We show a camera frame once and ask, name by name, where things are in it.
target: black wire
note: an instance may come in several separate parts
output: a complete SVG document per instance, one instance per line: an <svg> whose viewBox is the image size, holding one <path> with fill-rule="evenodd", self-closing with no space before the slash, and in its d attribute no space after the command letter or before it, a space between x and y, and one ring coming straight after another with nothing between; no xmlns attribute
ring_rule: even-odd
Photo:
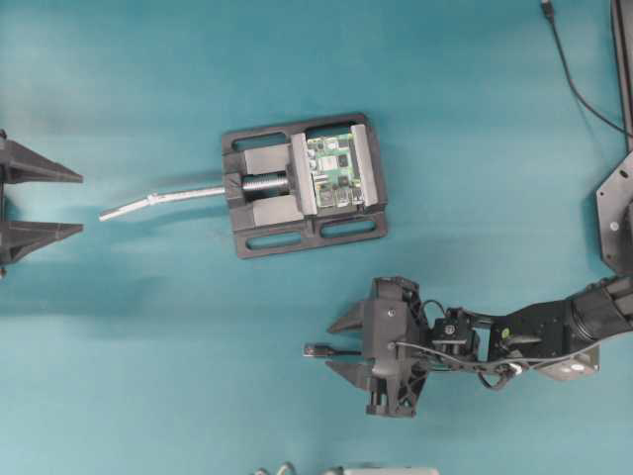
<svg viewBox="0 0 633 475"><path fill-rule="evenodd" d="M446 311L444 310L444 306L442 304L440 304L437 300L435 300L435 299L425 300L424 302L422 302L422 310L424 310L424 307L426 307L427 304L434 304L442 312L442 315L446 315Z"/></svg>
<svg viewBox="0 0 633 475"><path fill-rule="evenodd" d="M360 356L362 351L356 351L354 349L338 349L333 356Z"/></svg>
<svg viewBox="0 0 633 475"><path fill-rule="evenodd" d="M490 381L488 381L488 379L486 379L486 377L482 373L477 373L477 377L482 382L484 387L486 389L490 389L491 391L500 391L501 389L505 387L507 382L510 380L510 377L507 376L507 374L505 373L500 374L498 381L496 381L495 384L491 384Z"/></svg>
<svg viewBox="0 0 633 475"><path fill-rule="evenodd" d="M565 57L565 52L563 51L563 45L561 44L561 38L558 35L558 29L556 28L556 21L554 20L554 14L552 13L551 15L546 15L545 18L547 19L547 21L549 22L550 26L552 27L552 34L554 35L554 41L556 42L556 48L558 49L558 54L561 57L561 62L563 63L563 68L565 69L565 76L567 77L567 82L570 85L570 89L572 89L572 92L574 93L576 98L581 102L581 104L583 104L587 108L588 111L590 111L592 114L594 114L600 120L602 120L605 124L607 124L608 126L612 127L616 131L624 134L625 136L633 138L633 134L629 133L624 128L618 126L614 122L612 122L609 119L607 119L604 115L599 113L595 109L595 107L592 106L589 102L587 102L585 97L583 97L583 95L579 92L578 88L576 87L576 84L574 83L574 79L572 79L572 73L571 73L570 67L569 67L569 65L567 63L567 58Z"/></svg>

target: circuit board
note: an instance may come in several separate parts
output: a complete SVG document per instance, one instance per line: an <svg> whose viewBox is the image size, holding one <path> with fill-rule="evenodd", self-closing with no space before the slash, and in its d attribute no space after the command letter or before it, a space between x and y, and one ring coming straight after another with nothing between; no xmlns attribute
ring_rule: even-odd
<svg viewBox="0 0 633 475"><path fill-rule="evenodd" d="M352 134L307 140L316 206L345 208L363 204Z"/></svg>

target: metal plate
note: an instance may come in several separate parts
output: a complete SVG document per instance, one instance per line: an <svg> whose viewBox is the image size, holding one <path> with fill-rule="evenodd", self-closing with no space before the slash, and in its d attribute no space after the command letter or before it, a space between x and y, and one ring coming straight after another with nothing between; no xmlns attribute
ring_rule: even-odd
<svg viewBox="0 0 633 475"><path fill-rule="evenodd" d="M633 238L628 207L633 201L633 153L595 192L602 260L615 273L633 272Z"/></svg>

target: black plastic part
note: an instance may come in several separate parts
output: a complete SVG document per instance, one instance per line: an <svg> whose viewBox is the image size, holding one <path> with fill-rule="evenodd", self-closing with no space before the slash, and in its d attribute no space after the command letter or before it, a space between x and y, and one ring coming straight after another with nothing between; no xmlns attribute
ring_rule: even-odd
<svg viewBox="0 0 633 475"><path fill-rule="evenodd" d="M393 345L393 341L418 341L428 332L417 284L402 277L374 279L370 298L328 329L330 333L354 330L363 333L362 356L369 363L328 361L327 366L355 387L369 392L367 414L415 416L429 365L412 357L412 350Z"/></svg>
<svg viewBox="0 0 633 475"><path fill-rule="evenodd" d="M315 129L350 127L353 125L364 125L366 127L378 193L378 203L369 207L362 207L360 210L357 210L356 207L350 207L353 209L350 209L344 214L332 216L322 216L321 214L316 216L304 216L299 213L292 219L263 226L258 225L254 218L253 202L248 201L241 189L241 182L244 176L250 174L246 160L246 154L249 150L237 149L236 143L256 138L281 135L284 138L281 147L283 148L283 144L287 147L291 147L290 143L293 135L304 134ZM387 234L388 229L385 214L387 191L380 162L378 138L364 114L345 114L232 132L223 136L222 148L226 201L229 208L235 250L239 257L258 257L332 244L381 238ZM285 170L276 171L286 172L290 182L290 194L296 196L298 194L296 170L287 166ZM323 232L324 228L330 226L352 225L354 223L361 224L366 222L373 224L371 228L333 236L325 236ZM261 248L250 245L256 238L280 237L282 235L296 235L297 240L292 243L280 242L277 245L274 244Z"/></svg>
<svg viewBox="0 0 633 475"><path fill-rule="evenodd" d="M0 131L0 266L13 264L34 250L83 230L82 225L5 221L5 184L29 181L81 183L83 177L17 142L8 141L6 133Z"/></svg>
<svg viewBox="0 0 633 475"><path fill-rule="evenodd" d="M611 23L618 68L624 129L633 131L633 0L612 0ZM633 138L626 136L629 152ZM617 274L633 273L633 156L628 156L602 182L595 193L602 260Z"/></svg>
<svg viewBox="0 0 633 475"><path fill-rule="evenodd" d="M630 36L633 34L633 0L611 1L611 27L620 83L624 129L631 132L633 131L633 89L631 88L633 43ZM633 138L626 137L626 143L628 150L633 151Z"/></svg>

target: black cable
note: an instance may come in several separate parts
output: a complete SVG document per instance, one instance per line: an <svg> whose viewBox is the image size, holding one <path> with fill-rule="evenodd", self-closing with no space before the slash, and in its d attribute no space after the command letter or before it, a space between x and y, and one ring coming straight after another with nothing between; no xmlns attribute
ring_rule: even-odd
<svg viewBox="0 0 633 475"><path fill-rule="evenodd" d="M426 304L433 304L433 305L435 305L442 312L442 315L446 315L446 311L444 310L444 306L442 304L440 304L437 300L429 299L429 300L425 300L424 302L422 302L422 310L423 311L424 311L424 307L426 307Z"/></svg>
<svg viewBox="0 0 633 475"><path fill-rule="evenodd" d="M574 96L580 101L583 106L587 108L592 114L602 120L605 124L612 127L616 131L624 134L627 137L633 138L633 134L626 131L624 128L618 126L614 122L607 119L604 115L599 113L594 106L592 106L585 97L579 92L576 84L574 83L574 79L572 79L572 73L570 71L570 67L567 63L567 58L565 57L565 52L563 51L563 45L561 44L561 38L558 35L558 29L556 28L556 20L554 19L554 6L550 0L541 0L541 9L543 10L543 15L547 19L550 27L552 27L552 34L554 35L554 41L556 42L556 48L558 49L558 54L561 57L561 62L563 63L563 69L565 69L565 76L567 77L567 82L570 85L570 89L574 93Z"/></svg>
<svg viewBox="0 0 633 475"><path fill-rule="evenodd" d="M482 373L477 373L477 377L482 382L484 387L486 389L490 389L491 391L500 391L510 380L510 377L506 373L500 374L498 381L496 381L495 384L491 384L490 381L488 381L488 379L486 379L486 377Z"/></svg>

